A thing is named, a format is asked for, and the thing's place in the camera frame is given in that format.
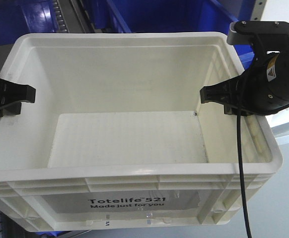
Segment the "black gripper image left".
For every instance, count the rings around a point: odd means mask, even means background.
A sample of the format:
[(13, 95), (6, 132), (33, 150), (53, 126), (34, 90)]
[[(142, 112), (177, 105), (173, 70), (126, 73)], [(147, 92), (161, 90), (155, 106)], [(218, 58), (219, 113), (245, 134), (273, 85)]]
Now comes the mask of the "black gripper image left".
[(21, 102), (35, 103), (36, 89), (0, 78), (0, 118), (21, 113)]

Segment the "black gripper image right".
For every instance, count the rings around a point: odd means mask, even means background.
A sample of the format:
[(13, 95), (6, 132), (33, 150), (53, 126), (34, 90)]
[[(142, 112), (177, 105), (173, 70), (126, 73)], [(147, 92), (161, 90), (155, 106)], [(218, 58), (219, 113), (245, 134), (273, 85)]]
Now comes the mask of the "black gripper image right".
[(289, 42), (268, 49), (259, 41), (252, 47), (249, 68), (240, 76), (204, 86), (202, 104), (222, 104), (224, 114), (233, 116), (268, 116), (289, 108)]

